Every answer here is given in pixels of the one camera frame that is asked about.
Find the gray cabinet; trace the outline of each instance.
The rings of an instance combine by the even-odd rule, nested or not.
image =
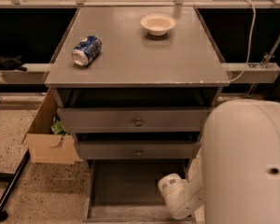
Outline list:
[[[176,20],[164,36],[140,25],[150,13]],[[103,48],[77,67],[73,47],[97,35]],[[225,71],[192,7],[83,7],[46,85],[80,158],[192,159]]]

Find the cabinet top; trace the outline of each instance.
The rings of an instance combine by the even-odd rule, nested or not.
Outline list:
[[[147,14],[173,17],[176,26],[153,36]],[[103,42],[99,56],[77,67],[73,48],[86,36]],[[222,87],[228,78],[193,7],[83,7],[45,81],[52,88]]]

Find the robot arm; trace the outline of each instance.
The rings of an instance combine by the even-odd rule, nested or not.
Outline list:
[[[203,168],[192,180],[159,182],[173,218],[204,204],[206,224],[280,224],[280,104],[220,105],[204,124],[202,149]]]

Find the green object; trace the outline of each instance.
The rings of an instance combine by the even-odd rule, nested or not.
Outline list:
[[[67,134],[61,121],[55,122],[50,128],[54,134]]]

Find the drawer handle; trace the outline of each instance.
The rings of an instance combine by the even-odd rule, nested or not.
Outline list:
[[[134,122],[134,125],[137,127],[140,127],[142,125],[142,120],[140,120],[140,118],[136,119],[136,121]]]
[[[142,150],[141,150],[141,149],[138,149],[138,150],[136,151],[136,155],[137,155],[137,156],[141,156],[141,155],[142,155]]]

